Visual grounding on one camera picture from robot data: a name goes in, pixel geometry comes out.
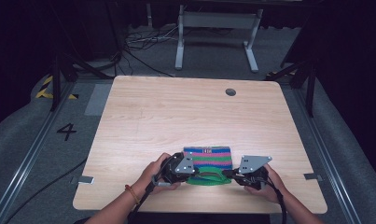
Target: metal rail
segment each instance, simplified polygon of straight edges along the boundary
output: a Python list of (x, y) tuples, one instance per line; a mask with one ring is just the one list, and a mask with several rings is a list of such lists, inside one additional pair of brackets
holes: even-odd
[(34, 166), (34, 163), (42, 150), (42, 146), (45, 143), (45, 140), (48, 136), (49, 130), (54, 123), (57, 115), (61, 111), (63, 107), (63, 103), (68, 99), (68, 96), (72, 92), (75, 83), (67, 82), (63, 88), (62, 93), (62, 100), (60, 101), (59, 105), (53, 112), (49, 112), (48, 116), (46, 117), (36, 139), (34, 140), (33, 144), (31, 145), (30, 149), (28, 150), (27, 154), (25, 155), (24, 160), (22, 161), (20, 167), (14, 174), (12, 181), (10, 182), (7, 190), (5, 191), (3, 197), (0, 200), (0, 223), (2, 223), (7, 215), (8, 210), (10, 209), (11, 205), (15, 201), (16, 197), (18, 196), (22, 185), (25, 182), (28, 174), (30, 174), (31, 169)]
[(293, 90), (294, 96), (299, 103), (299, 108), (304, 114), (306, 121), (310, 127), (313, 137), (318, 146), (318, 155), (321, 159), (321, 162), (324, 165), (327, 176), (329, 177), (330, 184), (335, 191), (336, 197), (341, 206), (342, 212), (344, 213), (348, 223), (361, 223), (359, 216), (354, 208), (353, 203), (351, 202), (350, 196), (348, 195), (347, 189), (344, 186), (344, 183), (339, 175), (339, 172), (336, 169), (336, 166), (333, 160), (330, 157), (330, 154), (327, 150), (327, 145), (325, 144), (318, 128), (315, 124), (315, 121), (309, 117), (305, 109), (304, 97), (301, 91)]

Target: striped cloth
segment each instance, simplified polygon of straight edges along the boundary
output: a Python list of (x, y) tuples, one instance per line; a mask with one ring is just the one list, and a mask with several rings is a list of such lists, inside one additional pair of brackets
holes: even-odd
[(229, 147), (184, 147), (184, 153), (191, 153), (193, 165), (200, 173), (188, 179), (191, 185), (223, 185), (231, 183), (222, 175), (223, 170), (231, 170), (231, 153)]

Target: wristband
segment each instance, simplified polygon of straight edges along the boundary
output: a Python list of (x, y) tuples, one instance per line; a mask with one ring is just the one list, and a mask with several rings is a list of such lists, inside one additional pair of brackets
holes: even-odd
[(140, 200), (138, 199), (137, 195), (132, 190), (132, 187), (130, 185), (125, 185), (124, 187), (132, 194), (133, 198), (135, 199), (135, 204), (136, 205), (140, 204)]

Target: black curtain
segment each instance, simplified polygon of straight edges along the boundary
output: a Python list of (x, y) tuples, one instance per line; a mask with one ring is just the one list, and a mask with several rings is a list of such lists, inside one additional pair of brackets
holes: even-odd
[(0, 122), (30, 102), (50, 60), (47, 35), (31, 6), (0, 0)]
[(285, 62), (317, 58), (318, 79), (376, 171), (376, 0), (326, 3)]

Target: black cable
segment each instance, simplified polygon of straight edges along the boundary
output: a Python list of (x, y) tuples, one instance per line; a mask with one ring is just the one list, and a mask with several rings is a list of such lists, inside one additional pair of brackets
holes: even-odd
[(60, 17), (59, 17), (59, 15), (57, 14), (56, 10), (54, 9), (53, 4), (51, 4), (51, 1), (50, 1), (50, 0), (48, 0), (48, 4), (49, 4), (49, 6), (50, 6), (50, 8), (51, 8), (52, 13), (54, 14), (54, 16), (56, 16), (56, 18), (57, 18), (57, 22), (58, 22), (58, 23), (60, 24), (60, 26), (62, 27), (62, 29), (63, 29), (63, 31), (64, 31), (64, 34), (65, 34), (66, 38), (68, 39), (68, 42), (71, 44), (72, 49), (73, 49), (74, 52), (77, 54), (77, 57), (79, 57), (80, 60), (83, 61), (82, 56), (77, 52), (77, 49), (75, 48), (74, 42), (72, 41), (72, 39), (71, 39), (71, 37), (69, 36), (68, 32), (66, 32), (65, 27), (63, 26), (63, 23), (62, 23), (62, 21), (60, 20)]
[[(129, 50), (150, 49), (153, 46), (155, 46), (156, 44), (163, 43), (163, 42), (166, 42), (166, 41), (172, 39), (172, 36), (174, 36), (176, 31), (177, 31), (176, 27), (173, 28), (173, 29), (170, 29), (170, 30), (163, 31), (163, 33), (161, 33), (160, 30), (158, 30), (156, 35), (152, 35), (153, 32), (151, 32), (149, 35), (147, 35), (145, 37), (143, 37), (140, 33), (133, 33), (131, 35), (138, 35), (139, 34), (140, 37), (139, 38), (132, 38), (132, 40), (127, 41), (127, 40), (130, 39), (130, 37), (127, 36), (126, 37), (126, 47)], [(141, 44), (140, 47), (129, 45), (129, 44), (135, 44), (135, 43), (139, 43), (139, 42)]]
[[(171, 30), (159, 30), (160, 32), (164, 32), (164, 33), (168, 33), (168, 32), (170, 32)], [(130, 33), (129, 35), (140, 35), (141, 37), (140, 38), (142, 38), (142, 33), (153, 33), (153, 30), (147, 30), (147, 31), (140, 31), (140, 32), (134, 32), (134, 33)]]
[[(162, 171), (164, 170), (164, 168), (166, 167), (167, 163), (168, 163), (172, 158), (173, 158), (173, 157), (169, 157), (166, 161), (164, 161), (164, 162), (162, 163), (162, 166), (161, 166), (161, 168), (159, 169), (158, 173), (155, 174), (155, 175), (153, 176), (153, 180), (158, 181), (158, 180), (160, 179), (160, 175), (161, 175)], [(128, 219), (129, 219), (128, 223), (129, 223), (129, 224), (132, 224), (132, 222), (133, 222), (133, 220), (134, 220), (134, 218), (135, 218), (135, 215), (136, 215), (136, 213), (138, 212), (139, 208), (141, 207), (141, 205), (144, 203), (144, 201), (146, 200), (146, 198), (149, 196), (149, 194), (153, 191), (153, 189), (154, 189), (155, 187), (156, 187), (156, 186), (155, 186), (155, 183), (153, 183), (153, 182), (150, 182), (150, 183), (146, 186), (145, 194), (144, 194), (144, 196), (142, 196), (142, 198), (141, 198), (141, 200), (140, 200), (140, 203), (137, 204), (137, 205), (135, 206), (134, 210), (129, 214), (129, 217), (128, 217)]]
[[(111, 68), (113, 66), (115, 66), (117, 63), (120, 62), (121, 60), (121, 57), (120, 57), (120, 51), (116, 52), (115, 55), (113, 55), (109, 61), (111, 63), (109, 64), (106, 64), (106, 65), (102, 65), (102, 66), (99, 66), (99, 67), (93, 67), (95, 70), (98, 70), (98, 71), (102, 71), (102, 70), (105, 70), (105, 69), (108, 69), (108, 68)], [(91, 71), (85, 69), (85, 68), (82, 68), (81, 66), (79, 67), (75, 67), (75, 70), (77, 70), (78, 72), (87, 72), (87, 73), (90, 73)]]
[(118, 64), (118, 68), (119, 68), (120, 71), (123, 73), (123, 75), (126, 76), (126, 73), (123, 71), (123, 69), (121, 69), (120, 64)]
[(109, 10), (109, 6), (108, 6), (107, 1), (104, 1), (104, 6), (105, 6), (105, 9), (106, 9), (106, 16), (108, 18), (109, 25), (111, 26), (111, 31), (112, 31), (112, 35), (114, 37), (116, 48), (118, 49), (118, 51), (120, 51), (120, 45), (118, 44), (118, 37), (117, 37), (116, 32), (115, 32), (115, 25), (113, 23), (113, 20), (112, 20), (112, 17), (111, 17), (111, 12)]
[(129, 68), (132, 70), (132, 71), (130, 72), (130, 76), (132, 76), (132, 73), (134, 72), (134, 70), (132, 69), (132, 66), (130, 65), (130, 61), (126, 58), (126, 56), (124, 56), (124, 54), (123, 54), (122, 56), (123, 56), (123, 58), (127, 61), (127, 64), (129, 65)]
[(280, 203), (281, 211), (282, 211), (282, 214), (283, 214), (282, 224), (286, 224), (286, 207), (285, 207), (285, 203), (284, 203), (284, 195), (281, 193), (281, 191), (278, 188), (275, 187), (275, 185), (273, 184), (271, 179), (270, 179), (271, 182), (264, 180), (262, 178), (256, 178), (256, 181), (263, 182), (263, 183), (269, 185), (274, 190), (275, 194), (277, 195), (277, 199), (278, 199), (278, 202)]
[(66, 54), (64, 53), (63, 54), (63, 57), (65, 57), (67, 60), (69, 60), (70, 62), (72, 63), (76, 63), (77, 65), (79, 65), (80, 67), (84, 68), (85, 70), (93, 73), (95, 76), (99, 77), (99, 78), (102, 78), (102, 79), (113, 79), (114, 77), (110, 77), (98, 70), (96, 70), (95, 68), (93, 68), (92, 66), (90, 66), (88, 63), (85, 63), (85, 62), (82, 62), (78, 59), (76, 59), (74, 56), (72, 55), (69, 55), (69, 54)]
[(59, 181), (60, 179), (62, 179), (63, 177), (71, 174), (72, 172), (75, 171), (75, 169), (77, 169), (79, 166), (81, 166), (83, 163), (86, 162), (88, 158), (86, 158), (85, 160), (83, 160), (80, 164), (78, 164), (77, 166), (75, 166), (74, 168), (72, 168), (71, 170), (67, 171), (65, 174), (63, 175), (60, 175), (59, 177), (55, 178), (53, 181), (51, 181), (50, 183), (48, 183), (45, 187), (43, 187), (42, 189), (40, 189), (39, 191), (37, 191), (35, 194), (33, 194), (29, 199), (27, 199), (24, 203), (22, 203), (18, 209), (16, 209), (16, 211), (7, 219), (7, 221), (5, 222), (5, 224), (9, 223), (9, 221), (14, 217), (16, 216), (20, 210), (28, 203), (30, 202), (36, 195), (38, 195), (39, 193), (41, 193), (43, 190), (47, 189), (48, 187), (50, 187), (52, 184), (56, 183), (57, 181)]
[(146, 65), (148, 68), (152, 69), (153, 71), (158, 72), (160, 74), (164, 74), (164, 75), (169, 76), (169, 77), (174, 77), (174, 76), (172, 76), (172, 75), (170, 75), (168, 73), (161, 72), (160, 70), (158, 70), (156, 68), (153, 68), (152, 66), (148, 65), (147, 63), (144, 63), (141, 59), (139, 59), (139, 58), (135, 57), (134, 55), (132, 55), (128, 50), (126, 50), (126, 52), (128, 54), (130, 54), (134, 59), (138, 60), (140, 63), (143, 63), (144, 65)]

